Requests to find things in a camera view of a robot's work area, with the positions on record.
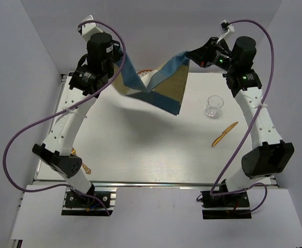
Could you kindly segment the floral ceramic plate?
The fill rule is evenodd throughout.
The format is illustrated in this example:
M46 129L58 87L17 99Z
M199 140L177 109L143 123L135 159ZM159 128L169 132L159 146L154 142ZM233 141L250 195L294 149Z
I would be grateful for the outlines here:
M139 71L138 76L140 77L141 80L148 81L153 76L154 72L156 72L156 71L152 70L152 69L145 69L145 70Z

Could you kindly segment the clear drinking glass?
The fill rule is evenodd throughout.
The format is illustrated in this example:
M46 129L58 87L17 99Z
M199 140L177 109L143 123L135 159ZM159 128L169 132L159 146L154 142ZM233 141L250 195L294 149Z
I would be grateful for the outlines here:
M210 96L207 99L205 114L211 118L218 118L221 115L221 110L224 105L224 100L220 96Z

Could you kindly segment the blue and beige placemat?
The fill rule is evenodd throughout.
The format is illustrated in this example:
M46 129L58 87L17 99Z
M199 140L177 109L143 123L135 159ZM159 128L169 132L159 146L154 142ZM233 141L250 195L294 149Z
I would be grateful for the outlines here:
M178 115L185 94L190 59L181 52L162 66L140 77L127 56L123 69L113 81L115 90L158 107L172 115Z

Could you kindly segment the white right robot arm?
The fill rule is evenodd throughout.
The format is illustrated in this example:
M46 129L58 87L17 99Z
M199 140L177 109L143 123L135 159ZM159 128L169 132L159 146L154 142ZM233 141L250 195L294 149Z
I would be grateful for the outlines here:
M252 141L252 150L242 157L240 169L225 179L218 191L212 191L225 206L233 205L238 193L261 179L281 173L294 153L293 144L284 142L264 103L266 92L252 68L255 55L256 42L246 36L237 38L231 50L225 41L211 37L187 53L187 58L202 68L214 65L225 71L226 84L241 108Z

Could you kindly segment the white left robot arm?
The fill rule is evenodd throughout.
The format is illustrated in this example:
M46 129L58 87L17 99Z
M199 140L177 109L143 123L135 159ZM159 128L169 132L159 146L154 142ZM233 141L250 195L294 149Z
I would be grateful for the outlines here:
M73 187L77 200L90 206L95 200L92 184L82 172L82 159L72 155L73 142L83 120L98 98L97 91L114 74L114 62L121 57L114 47L117 42L107 33L91 35L87 54L83 55L72 74L64 104L64 113L53 125L50 134L32 152L57 171Z

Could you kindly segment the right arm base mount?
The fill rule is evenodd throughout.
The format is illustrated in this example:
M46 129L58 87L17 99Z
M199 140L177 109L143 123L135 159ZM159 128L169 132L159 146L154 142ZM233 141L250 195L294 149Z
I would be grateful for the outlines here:
M225 196L211 196L201 191L196 198L202 204L204 220L251 219L250 203L246 192Z

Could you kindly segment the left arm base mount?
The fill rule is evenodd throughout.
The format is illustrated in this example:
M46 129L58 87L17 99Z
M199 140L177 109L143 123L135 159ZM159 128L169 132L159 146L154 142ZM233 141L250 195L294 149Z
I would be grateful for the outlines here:
M114 210L117 188L95 188L95 196L105 205L95 199L79 196L67 189L63 201L63 216L110 216Z

